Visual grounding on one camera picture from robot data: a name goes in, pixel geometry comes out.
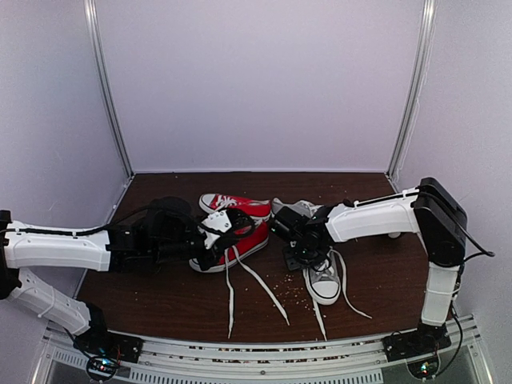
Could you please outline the left aluminium frame post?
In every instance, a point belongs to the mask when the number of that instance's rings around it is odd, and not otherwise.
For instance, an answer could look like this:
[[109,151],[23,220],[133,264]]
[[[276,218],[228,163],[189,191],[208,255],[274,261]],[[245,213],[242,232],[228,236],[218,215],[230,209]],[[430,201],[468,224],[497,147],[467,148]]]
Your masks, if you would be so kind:
[[120,158],[123,171],[128,178],[134,176],[126,144],[122,136],[118,114],[114,104],[114,96],[111,90],[109,76],[106,67],[105,55],[102,47],[101,31],[98,21],[96,1],[85,0],[83,2],[86,16],[86,24],[90,35],[90,41],[94,54],[96,71],[98,73],[99,85],[102,94],[103,105],[106,110],[107,121],[113,135],[114,145]]

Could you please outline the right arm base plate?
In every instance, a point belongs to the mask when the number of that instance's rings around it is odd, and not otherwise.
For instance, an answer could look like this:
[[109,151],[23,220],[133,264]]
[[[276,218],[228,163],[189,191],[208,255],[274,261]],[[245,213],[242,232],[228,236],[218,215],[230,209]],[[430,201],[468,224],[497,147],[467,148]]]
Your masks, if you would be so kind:
[[424,354],[433,354],[451,346],[450,337],[445,331],[411,330],[392,333],[382,340],[388,362],[414,358]]

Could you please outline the back red sneaker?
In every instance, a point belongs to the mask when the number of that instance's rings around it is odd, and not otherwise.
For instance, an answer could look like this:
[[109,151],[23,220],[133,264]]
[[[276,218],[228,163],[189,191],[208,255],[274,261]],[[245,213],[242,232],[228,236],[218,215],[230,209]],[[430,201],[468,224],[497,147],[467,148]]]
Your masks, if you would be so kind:
[[267,220],[271,215],[269,200],[254,200],[226,194],[203,194],[198,200],[199,207],[211,214],[224,209],[239,209],[253,219]]

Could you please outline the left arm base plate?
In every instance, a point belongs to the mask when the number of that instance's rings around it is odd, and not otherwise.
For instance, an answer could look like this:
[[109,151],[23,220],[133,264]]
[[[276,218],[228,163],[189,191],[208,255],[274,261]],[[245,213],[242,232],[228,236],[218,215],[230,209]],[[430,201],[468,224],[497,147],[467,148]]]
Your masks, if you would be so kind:
[[80,335],[74,338],[74,345],[91,356],[137,363],[142,352],[143,340],[116,333],[108,333],[105,338]]

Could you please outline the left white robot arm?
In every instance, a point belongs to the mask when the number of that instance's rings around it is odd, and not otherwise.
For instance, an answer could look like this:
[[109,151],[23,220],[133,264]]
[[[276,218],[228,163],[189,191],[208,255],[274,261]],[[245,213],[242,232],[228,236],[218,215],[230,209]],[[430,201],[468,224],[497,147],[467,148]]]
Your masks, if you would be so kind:
[[196,218],[180,198],[157,199],[138,212],[142,217],[128,225],[116,221],[80,230],[30,226],[2,211],[1,298],[56,322],[96,354],[109,354],[115,339],[102,310],[56,290],[32,274],[32,266],[125,273],[183,258],[207,268],[216,263],[223,242],[236,237],[227,212]]

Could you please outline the grey sneaker with laces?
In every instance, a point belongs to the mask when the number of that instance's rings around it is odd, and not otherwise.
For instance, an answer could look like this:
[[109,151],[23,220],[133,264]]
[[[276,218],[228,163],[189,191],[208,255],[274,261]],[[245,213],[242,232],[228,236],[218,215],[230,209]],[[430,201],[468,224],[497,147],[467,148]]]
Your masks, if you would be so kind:
[[357,309],[349,300],[347,293],[347,268],[339,251],[330,248],[326,260],[317,266],[302,271],[307,292],[311,297],[314,316],[323,339],[327,340],[327,332],[320,306],[331,306],[343,296],[348,307],[364,318],[372,319],[367,313]]

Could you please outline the aluminium frame post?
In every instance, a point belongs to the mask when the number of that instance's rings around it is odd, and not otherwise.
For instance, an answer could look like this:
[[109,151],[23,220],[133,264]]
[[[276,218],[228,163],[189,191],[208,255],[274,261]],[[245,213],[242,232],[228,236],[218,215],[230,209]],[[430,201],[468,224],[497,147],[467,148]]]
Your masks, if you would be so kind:
[[106,110],[107,121],[113,135],[114,145],[120,158],[123,171],[128,178],[134,176],[126,144],[122,136],[118,114],[114,104],[114,96],[111,90],[109,76],[106,67],[105,55],[102,47],[101,31],[98,21],[96,1],[85,0],[83,2],[86,16],[86,24],[90,35],[90,41],[94,54],[96,71],[98,73],[99,85],[102,94],[103,105]]
[[393,184],[398,184],[400,171],[405,163],[406,154],[410,146],[410,140],[412,139],[419,112],[420,96],[426,81],[430,52],[433,45],[437,8],[438,1],[427,0],[423,2],[422,20],[419,28],[410,86],[402,113],[398,136],[386,172],[388,179]]

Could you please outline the front aluminium rail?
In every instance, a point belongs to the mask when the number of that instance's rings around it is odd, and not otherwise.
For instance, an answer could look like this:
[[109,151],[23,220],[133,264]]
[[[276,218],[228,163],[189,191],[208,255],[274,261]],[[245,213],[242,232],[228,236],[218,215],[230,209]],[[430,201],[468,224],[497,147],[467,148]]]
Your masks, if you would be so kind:
[[113,383],[416,383],[412,371],[440,361],[436,383],[495,383],[473,316],[447,323],[451,346],[436,355],[391,361],[383,334],[328,342],[219,343],[142,337],[136,363]]

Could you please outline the grey sneaker at back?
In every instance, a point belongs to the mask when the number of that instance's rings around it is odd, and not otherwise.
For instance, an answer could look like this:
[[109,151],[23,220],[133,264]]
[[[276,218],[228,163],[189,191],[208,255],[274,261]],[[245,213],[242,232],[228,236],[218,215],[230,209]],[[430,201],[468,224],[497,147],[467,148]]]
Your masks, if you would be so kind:
[[271,212],[275,216],[283,207],[290,208],[292,211],[312,218],[322,205],[316,205],[307,200],[298,200],[294,203],[284,203],[279,198],[273,198],[271,201]]

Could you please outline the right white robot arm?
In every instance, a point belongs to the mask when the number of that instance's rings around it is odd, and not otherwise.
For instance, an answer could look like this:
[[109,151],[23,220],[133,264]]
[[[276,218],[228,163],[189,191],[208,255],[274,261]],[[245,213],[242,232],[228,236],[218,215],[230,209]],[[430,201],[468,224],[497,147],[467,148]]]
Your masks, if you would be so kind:
[[493,256],[467,232],[464,209],[435,179],[424,178],[419,186],[367,201],[345,200],[335,205],[315,205],[300,200],[271,202],[270,229],[284,240],[289,270],[300,270],[313,305],[329,306],[346,298],[346,264],[334,246],[360,238],[404,233],[420,237],[428,257],[429,272],[418,328],[410,346],[421,354],[436,345],[458,293],[464,265],[470,260],[466,244],[480,255]]

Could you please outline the right aluminium frame post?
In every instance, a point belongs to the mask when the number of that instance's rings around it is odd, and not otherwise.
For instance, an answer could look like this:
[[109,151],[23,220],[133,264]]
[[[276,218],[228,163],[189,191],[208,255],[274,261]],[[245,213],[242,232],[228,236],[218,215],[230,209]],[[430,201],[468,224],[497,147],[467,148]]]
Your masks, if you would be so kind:
[[419,112],[420,96],[426,81],[430,52],[433,45],[437,8],[438,1],[427,0],[423,2],[422,20],[419,28],[410,86],[402,113],[398,136],[386,172],[388,179],[393,184],[398,184],[400,171],[405,163],[406,154],[410,146],[410,140],[412,139]]

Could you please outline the red sneaker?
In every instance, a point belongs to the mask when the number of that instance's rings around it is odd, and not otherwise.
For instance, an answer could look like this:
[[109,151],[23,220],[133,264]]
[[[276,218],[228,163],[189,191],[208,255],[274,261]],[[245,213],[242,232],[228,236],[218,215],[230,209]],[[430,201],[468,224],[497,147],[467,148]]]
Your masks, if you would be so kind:
[[203,194],[198,200],[199,207],[211,214],[224,209],[239,209],[253,219],[267,220],[271,215],[269,200],[254,200],[226,194]]
[[281,316],[284,318],[287,325],[290,324],[288,314],[284,306],[277,299],[272,289],[268,287],[263,278],[251,267],[249,267],[243,260],[256,252],[263,250],[269,242],[269,228],[266,222],[261,222],[256,226],[254,232],[243,239],[241,239],[236,245],[224,251],[217,263],[207,270],[202,270],[197,259],[193,258],[188,261],[189,266],[196,272],[203,274],[217,274],[224,273],[225,283],[229,292],[228,299],[228,333],[227,337],[231,338],[235,323],[235,289],[230,281],[230,269],[233,266],[240,265],[245,272],[250,274],[254,280],[260,285],[260,287],[266,292],[274,307],[279,311]]

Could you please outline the front red sneaker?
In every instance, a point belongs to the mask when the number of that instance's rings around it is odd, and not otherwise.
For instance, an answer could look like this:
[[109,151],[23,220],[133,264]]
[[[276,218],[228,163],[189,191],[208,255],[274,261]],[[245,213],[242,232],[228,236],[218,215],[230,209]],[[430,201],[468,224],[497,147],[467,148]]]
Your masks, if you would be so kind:
[[193,258],[188,261],[189,266],[196,272],[203,274],[217,274],[224,273],[225,283],[229,292],[228,299],[228,333],[227,337],[231,338],[235,323],[235,289],[230,281],[230,269],[233,266],[240,265],[245,272],[250,274],[254,280],[260,285],[260,287],[266,292],[274,307],[279,311],[281,316],[284,318],[287,325],[290,324],[288,314],[284,306],[277,299],[272,289],[268,287],[263,278],[251,267],[249,267],[243,260],[256,252],[263,250],[269,242],[269,228],[266,222],[261,222],[256,226],[254,232],[243,239],[241,239],[236,245],[224,251],[217,263],[207,270],[202,270],[197,259]]

